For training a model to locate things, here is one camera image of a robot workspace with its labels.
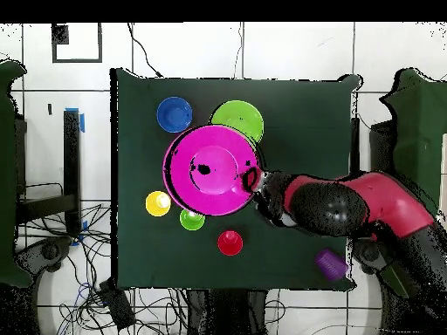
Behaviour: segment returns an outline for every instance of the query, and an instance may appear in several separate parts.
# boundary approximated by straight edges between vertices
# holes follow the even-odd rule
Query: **blue tape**
[[[85,126],[85,120],[84,120],[84,114],[83,114],[83,113],[80,115],[80,119],[79,119],[79,129],[80,129],[80,131],[82,131],[83,133],[86,131],[86,126]]]
[[[87,227],[88,227],[88,221],[83,221],[83,222],[82,222],[82,230],[81,230],[81,231],[86,230]],[[83,235],[78,235],[78,240],[79,240],[79,241],[84,240],[84,236],[83,236]],[[73,242],[73,243],[72,243],[72,247],[77,247],[78,245],[79,245],[78,242]]]

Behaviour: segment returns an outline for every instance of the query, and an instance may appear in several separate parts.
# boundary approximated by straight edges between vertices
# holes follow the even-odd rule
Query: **black frame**
[[[55,34],[55,30],[57,29],[56,24],[52,24],[52,35]],[[102,27],[101,23],[98,23],[98,58],[97,59],[58,59],[58,47],[60,44],[52,37],[52,63],[102,63]]]
[[[17,140],[18,179],[24,181],[24,130]],[[16,224],[65,212],[66,232],[76,237],[81,228],[79,113],[64,112],[64,194],[17,204]]]

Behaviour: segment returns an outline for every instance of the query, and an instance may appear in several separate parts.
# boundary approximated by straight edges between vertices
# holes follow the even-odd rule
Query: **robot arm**
[[[307,175],[249,171],[244,185],[272,223],[288,214],[299,229],[322,236],[372,236],[391,249],[409,280],[412,302],[447,321],[447,235],[425,207],[396,179],[383,173],[319,179]]]

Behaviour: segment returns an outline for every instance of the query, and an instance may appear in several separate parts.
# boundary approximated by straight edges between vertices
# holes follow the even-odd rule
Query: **magenta bowl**
[[[237,130],[199,126],[180,134],[163,160],[163,181],[174,202],[202,215],[228,215],[250,202],[242,174],[258,156]]]

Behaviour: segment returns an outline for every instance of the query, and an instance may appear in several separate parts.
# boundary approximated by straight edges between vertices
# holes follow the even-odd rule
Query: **lime green plate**
[[[259,143],[264,133],[264,121],[258,109],[241,100],[223,103],[211,117],[213,125],[236,128],[249,139]]]

